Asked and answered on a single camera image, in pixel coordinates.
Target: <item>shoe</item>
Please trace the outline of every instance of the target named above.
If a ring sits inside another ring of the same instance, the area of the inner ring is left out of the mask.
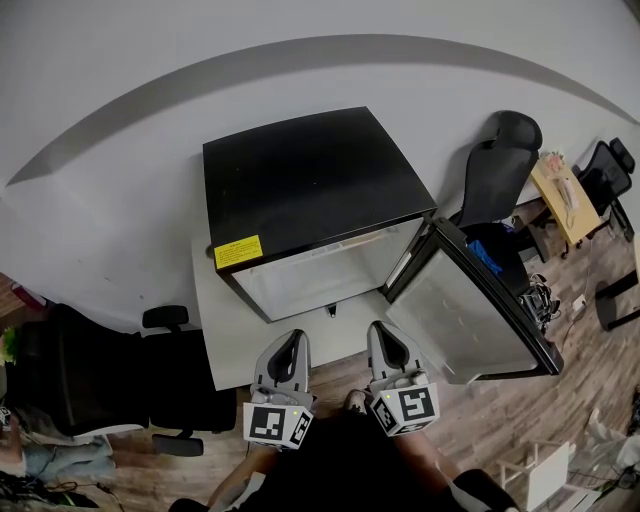
[[[344,410],[365,416],[367,414],[367,409],[364,405],[366,398],[367,395],[364,391],[352,389],[344,400]]]

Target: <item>blue jeans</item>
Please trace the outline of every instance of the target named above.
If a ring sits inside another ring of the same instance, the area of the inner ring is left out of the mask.
[[[49,482],[56,477],[107,476],[113,473],[111,447],[105,437],[89,444],[58,446],[29,444],[24,448],[27,475]]]

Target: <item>refrigerator door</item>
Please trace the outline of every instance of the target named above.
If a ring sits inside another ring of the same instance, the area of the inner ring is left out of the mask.
[[[451,383],[562,370],[555,345],[446,219],[433,221],[383,293],[392,322]]]

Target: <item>red object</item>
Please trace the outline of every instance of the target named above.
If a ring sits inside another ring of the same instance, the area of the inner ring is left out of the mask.
[[[34,311],[44,311],[47,307],[47,299],[41,297],[37,293],[27,290],[21,284],[13,283],[11,291],[16,297],[24,302],[28,308],[33,309]]]

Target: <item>blue cloth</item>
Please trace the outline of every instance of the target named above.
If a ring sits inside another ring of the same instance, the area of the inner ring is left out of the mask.
[[[475,254],[480,259],[480,261],[482,261],[482,263],[489,267],[489,270],[491,270],[494,275],[497,276],[500,272],[502,272],[502,267],[491,259],[491,256],[487,254],[487,251],[485,251],[484,247],[480,243],[480,240],[474,240],[468,245],[468,247],[473,251],[473,254]]]

